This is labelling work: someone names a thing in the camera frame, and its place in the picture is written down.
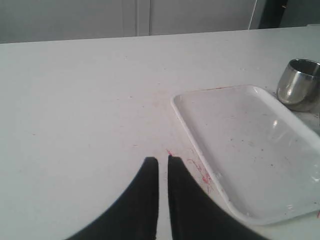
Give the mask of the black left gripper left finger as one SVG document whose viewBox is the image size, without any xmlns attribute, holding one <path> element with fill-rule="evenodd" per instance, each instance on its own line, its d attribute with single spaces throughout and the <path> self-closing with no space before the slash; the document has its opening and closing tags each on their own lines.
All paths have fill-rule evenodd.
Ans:
<svg viewBox="0 0 320 240">
<path fill-rule="evenodd" d="M 120 197 L 70 240 L 154 240 L 159 216 L 159 163 L 144 159 Z"/>
</svg>

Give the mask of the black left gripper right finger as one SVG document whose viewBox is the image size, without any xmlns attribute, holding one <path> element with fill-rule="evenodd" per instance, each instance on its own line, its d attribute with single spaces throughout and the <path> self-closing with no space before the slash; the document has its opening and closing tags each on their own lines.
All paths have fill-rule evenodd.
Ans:
<svg viewBox="0 0 320 240">
<path fill-rule="evenodd" d="M 264 240 L 221 209 L 178 156 L 168 156 L 168 205 L 174 240 Z"/>
</svg>

